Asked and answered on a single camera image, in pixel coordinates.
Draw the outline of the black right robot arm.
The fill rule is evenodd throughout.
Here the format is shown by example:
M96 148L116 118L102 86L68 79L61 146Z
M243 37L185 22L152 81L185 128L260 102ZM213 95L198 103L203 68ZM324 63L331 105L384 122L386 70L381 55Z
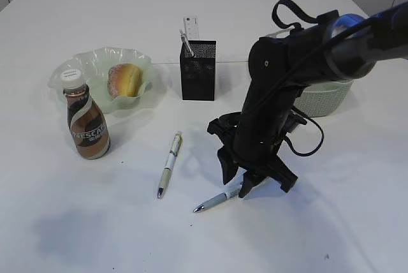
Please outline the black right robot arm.
M217 156L222 180L229 183L244 169L240 198L271 178L289 191L296 175L278 157L288 133L310 117L294 106L305 88L326 82L366 76L377 61L407 56L407 4L402 3L369 18L339 15L333 10L316 17L294 1L280 0L301 22L283 23L276 11L272 20L288 29L285 38L261 37L251 48L248 68L251 83L239 112L224 114L208 125L219 137Z

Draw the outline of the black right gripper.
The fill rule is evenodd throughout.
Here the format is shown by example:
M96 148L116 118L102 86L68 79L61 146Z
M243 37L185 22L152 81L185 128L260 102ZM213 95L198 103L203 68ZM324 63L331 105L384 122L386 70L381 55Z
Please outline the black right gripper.
M251 190L267 179L280 184L287 193L295 185L298 177L278 157L272 145L262 142L243 129L238 121L238 112L225 114L209 122L207 132L216 135L222 143L217 157L222 169L222 183L227 185L239 168L245 170L239 198L247 196Z

